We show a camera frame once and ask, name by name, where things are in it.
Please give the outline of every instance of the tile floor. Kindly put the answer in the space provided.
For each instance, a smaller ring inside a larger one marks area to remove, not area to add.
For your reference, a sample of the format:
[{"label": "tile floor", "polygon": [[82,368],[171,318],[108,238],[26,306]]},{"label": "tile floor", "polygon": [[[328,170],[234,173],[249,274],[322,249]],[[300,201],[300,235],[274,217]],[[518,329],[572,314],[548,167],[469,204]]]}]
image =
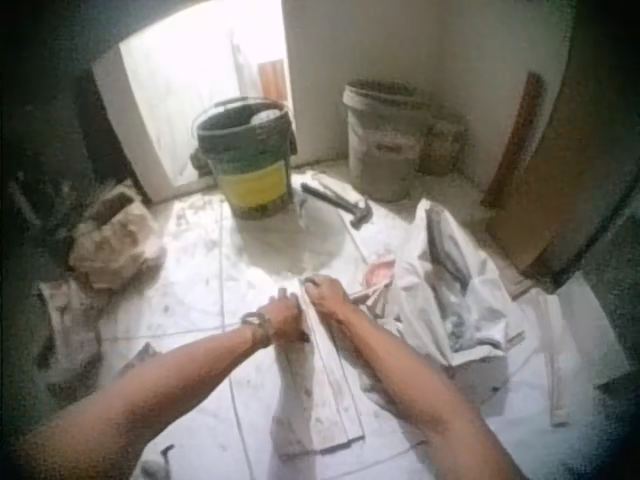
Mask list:
[{"label": "tile floor", "polygon": [[[296,174],[294,185],[306,175]],[[479,207],[477,192],[458,177],[425,179],[420,188],[464,225],[481,222],[488,215]],[[235,220],[215,191],[156,207],[154,214],[167,246],[166,262],[160,271],[150,272],[123,292],[102,319],[105,361],[101,384],[108,384],[146,341],[166,352],[233,328],[243,313],[264,303],[278,286],[294,286],[299,277],[323,272],[338,277],[348,290],[357,290],[367,263],[391,255],[398,247],[414,210],[413,200],[393,206],[374,204],[373,221],[356,232],[332,207],[300,195],[286,212],[256,222]],[[580,318],[587,323],[600,315],[586,283],[578,279],[567,288],[568,293],[558,292],[561,305],[568,302],[571,307],[578,302],[582,306],[579,312],[564,308],[563,315],[588,311],[587,318]],[[516,302],[526,338],[506,357],[477,362],[456,373],[456,382],[481,408],[525,473],[533,477],[541,471],[537,455],[557,452],[553,439],[560,441],[577,431],[573,422],[560,431],[549,426],[549,392],[538,318],[540,302],[545,299],[540,290],[532,290]],[[566,323],[574,320],[562,319]],[[604,324],[600,320],[596,323],[593,331],[607,329],[606,318]],[[600,369],[596,372],[600,380],[628,368],[613,336],[607,337],[609,343],[600,349],[607,352],[604,360],[598,352],[585,360],[582,344],[592,340],[573,338],[560,355],[568,406],[576,423],[592,413],[593,365]],[[279,459],[270,437],[275,403],[269,395],[277,392],[258,394],[241,381],[248,376],[260,377],[258,370],[264,369],[267,361],[256,357],[242,365],[203,404],[154,440],[144,457],[158,456],[164,446],[174,443],[170,457],[174,479],[376,479],[391,475],[401,479],[431,475],[415,432],[362,394],[358,372],[349,365],[345,370],[364,440],[332,453]],[[541,442],[532,448],[536,439]]]}]

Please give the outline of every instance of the bucket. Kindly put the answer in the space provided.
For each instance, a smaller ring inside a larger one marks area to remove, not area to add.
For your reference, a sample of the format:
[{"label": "bucket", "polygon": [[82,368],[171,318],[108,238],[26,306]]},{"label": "bucket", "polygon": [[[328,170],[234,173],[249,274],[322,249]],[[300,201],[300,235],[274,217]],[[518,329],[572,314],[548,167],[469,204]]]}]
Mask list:
[{"label": "bucket", "polygon": [[290,158],[297,152],[282,103],[247,97],[220,102],[198,123],[197,137],[234,216],[264,218],[291,202]]},{"label": "bucket", "polygon": [[351,183],[373,200],[404,199],[417,176],[427,102],[415,87],[379,80],[349,82],[342,100],[348,108]]}]

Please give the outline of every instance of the person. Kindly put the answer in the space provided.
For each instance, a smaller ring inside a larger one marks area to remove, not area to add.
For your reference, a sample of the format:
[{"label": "person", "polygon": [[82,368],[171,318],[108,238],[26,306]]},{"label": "person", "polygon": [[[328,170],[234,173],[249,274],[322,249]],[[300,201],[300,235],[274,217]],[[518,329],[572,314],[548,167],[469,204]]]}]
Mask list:
[{"label": "person", "polygon": [[[438,476],[522,477],[449,379],[353,305],[338,280],[314,275],[306,279],[305,290],[323,321],[342,330],[400,412],[424,435]],[[258,349],[305,339],[300,304],[285,289],[251,316],[253,321],[234,330],[154,357],[63,410],[18,444],[16,458],[26,476],[128,478],[152,439]]]}]

